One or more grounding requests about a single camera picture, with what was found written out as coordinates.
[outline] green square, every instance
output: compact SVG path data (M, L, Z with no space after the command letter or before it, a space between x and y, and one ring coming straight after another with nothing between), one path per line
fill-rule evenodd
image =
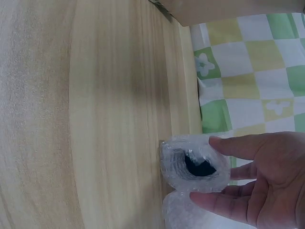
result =
M305 65L287 68L288 83L295 97L305 96Z
M215 100L201 106L203 133L232 130L231 118L225 99Z
M245 44L255 72L285 68L282 55L274 40Z
M305 132L305 113L295 116L295 131Z
M205 79L221 78L220 68L214 58L211 47L195 51L194 55L195 55L195 57L197 57L196 65L198 64L197 61L199 60L200 66L208 69L207 70L208 74L205 76L205 75L202 75L201 72L198 71L198 68L197 68L197 71L198 71L197 76L199 79L205 80Z
M267 19L274 39L299 38L299 33L291 13L268 14Z

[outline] plastic wrap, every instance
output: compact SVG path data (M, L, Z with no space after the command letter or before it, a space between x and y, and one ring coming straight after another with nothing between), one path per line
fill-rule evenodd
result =
M213 224L214 214L197 207L189 198L190 192L220 192L230 181L229 158L215 151L208 141L205 135L185 135L160 144L162 174L176 189L163 202L167 229L201 229ZM205 163L207 173L192 174L186 159L195 166Z
M214 150L204 135L175 136L160 145L161 171L169 185L179 192L219 192L230 181L229 158ZM196 164L208 162L215 172L198 177L190 173L185 156Z

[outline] finger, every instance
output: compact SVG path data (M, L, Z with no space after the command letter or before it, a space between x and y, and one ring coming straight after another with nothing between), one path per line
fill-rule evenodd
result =
M256 179L256 176L257 167L254 162L231 169L231 180L251 180Z
M267 199L268 189L269 184L267 180L258 173L255 187L253 188L251 198L249 199L249 209L251 209L251 211L248 211L247 215L248 222L253 226L257 226L257 219Z
M265 144L269 134L247 135L221 139L210 137L209 144L218 152L245 160L254 160L258 150Z
M234 198L221 193L191 193L190 198L196 205L207 211L247 223L248 200L250 197Z
M255 186L255 181L252 181L243 186L231 185L226 187L221 193L233 197L250 196L252 194L254 186Z

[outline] wooden table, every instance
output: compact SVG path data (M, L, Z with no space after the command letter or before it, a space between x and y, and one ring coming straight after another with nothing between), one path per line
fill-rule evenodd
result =
M0 228L161 229L200 133L189 28L148 0L0 0Z

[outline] green and white checkered cloth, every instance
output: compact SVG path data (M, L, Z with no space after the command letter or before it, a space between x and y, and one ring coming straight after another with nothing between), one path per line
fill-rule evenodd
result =
M191 34L203 133L305 132L304 14L209 22Z

